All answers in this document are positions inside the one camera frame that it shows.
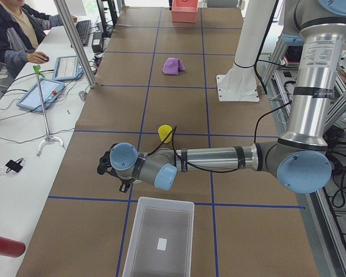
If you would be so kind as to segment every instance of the tripod base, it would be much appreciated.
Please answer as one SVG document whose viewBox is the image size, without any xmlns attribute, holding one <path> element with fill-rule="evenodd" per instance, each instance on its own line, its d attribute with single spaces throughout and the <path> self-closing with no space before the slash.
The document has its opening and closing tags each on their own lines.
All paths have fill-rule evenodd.
<svg viewBox="0 0 346 277">
<path fill-rule="evenodd" d="M 64 146 L 64 142 L 63 140 L 60 138 L 60 137 L 57 137 L 57 136 L 49 136 L 49 137 L 46 137 L 44 140 L 42 140 L 40 142 L 40 145 L 39 147 L 37 148 L 37 157 L 39 157 L 41 155 L 41 151 L 42 151 L 42 148 L 44 147 L 45 144 L 47 143 L 51 143 L 53 141 L 57 141 L 60 143 L 60 145 L 65 149 L 65 146 Z"/>
</svg>

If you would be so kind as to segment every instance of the blue joint cap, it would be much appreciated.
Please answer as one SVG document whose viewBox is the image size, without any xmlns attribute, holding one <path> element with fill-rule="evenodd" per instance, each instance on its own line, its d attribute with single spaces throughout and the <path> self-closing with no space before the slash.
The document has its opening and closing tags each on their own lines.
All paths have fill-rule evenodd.
<svg viewBox="0 0 346 277">
<path fill-rule="evenodd" d="M 330 13 L 346 16 L 346 0 L 318 0 L 318 2 Z"/>
<path fill-rule="evenodd" d="M 289 46 L 303 46 L 304 39 L 301 36 L 286 35 L 282 33 L 283 44 Z"/>
<path fill-rule="evenodd" d="M 278 167 L 277 179 L 296 193 L 312 193 L 323 188 L 332 173 L 327 157 L 316 151 L 302 151 L 284 159 Z"/>
<path fill-rule="evenodd" d="M 138 158 L 136 148 L 129 143 L 118 143 L 110 151 L 110 164 L 116 170 L 128 170 Z"/>
<path fill-rule="evenodd" d="M 177 168 L 169 163 L 165 164 L 156 174 L 154 187 L 170 190 L 177 174 Z"/>
</svg>

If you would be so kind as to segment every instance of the white table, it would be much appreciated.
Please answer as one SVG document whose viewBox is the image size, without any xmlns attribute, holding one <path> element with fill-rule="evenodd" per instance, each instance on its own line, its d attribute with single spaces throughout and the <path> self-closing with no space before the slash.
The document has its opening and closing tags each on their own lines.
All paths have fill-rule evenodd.
<svg viewBox="0 0 346 277">
<path fill-rule="evenodd" d="M 91 47 L 85 47 L 89 60 L 93 57 Z M 46 53 L 50 60 L 41 65 L 41 70 L 53 69 L 59 56 L 75 55 L 70 47 L 64 27 L 53 28 L 37 49 Z M 33 73 L 33 64 L 28 63 L 18 77 Z M 52 72 L 45 75 L 52 78 Z M 10 89 L 29 89 L 36 82 L 36 77 L 30 76 L 16 81 Z M 84 102 L 78 96 L 82 90 L 89 90 L 86 78 L 77 81 L 74 88 L 63 101 L 54 103 L 47 110 L 50 131 L 74 128 Z M 21 98 L 21 91 L 8 92 L 1 100 L 0 107 L 5 108 L 15 98 Z M 6 118 L 26 112 L 12 103 L 5 111 L 0 110 L 0 118 Z M 16 141 L 30 140 L 46 133 L 42 114 L 28 113 L 19 117 L 0 121 L 0 137 Z M 57 134 L 68 146 L 73 131 Z M 64 157 L 65 150 L 59 143 L 46 144 L 42 154 L 37 157 L 38 139 L 30 143 L 15 144 L 0 140 L 0 170 L 10 160 L 25 158 L 23 169 L 18 174 L 3 177 L 0 173 L 0 236 L 22 241 L 28 246 L 37 221 L 52 187 L 55 176 Z M 0 256 L 0 277 L 15 276 L 22 263 L 24 255 L 19 258 Z"/>
</svg>

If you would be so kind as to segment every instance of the pink bin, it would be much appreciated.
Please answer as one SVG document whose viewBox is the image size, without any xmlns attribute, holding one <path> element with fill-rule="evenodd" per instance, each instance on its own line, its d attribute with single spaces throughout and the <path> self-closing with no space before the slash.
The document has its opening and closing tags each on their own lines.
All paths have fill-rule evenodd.
<svg viewBox="0 0 346 277">
<path fill-rule="evenodd" d="M 195 23 L 197 19 L 198 0 L 173 0 L 172 21 Z"/>
</svg>

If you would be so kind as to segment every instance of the green clamp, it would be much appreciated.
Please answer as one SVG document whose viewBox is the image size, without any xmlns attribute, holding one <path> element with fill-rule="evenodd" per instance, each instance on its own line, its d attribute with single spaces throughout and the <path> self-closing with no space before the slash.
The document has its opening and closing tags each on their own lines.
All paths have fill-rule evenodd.
<svg viewBox="0 0 346 277">
<path fill-rule="evenodd" d="M 34 66 L 33 66 L 33 69 L 34 69 L 34 71 L 35 71 L 36 74 L 41 75 L 42 77 L 45 78 L 45 75 L 42 74 L 42 73 L 40 72 L 40 69 L 41 69 L 41 66 L 40 66 L 40 65 L 34 65 Z"/>
</svg>

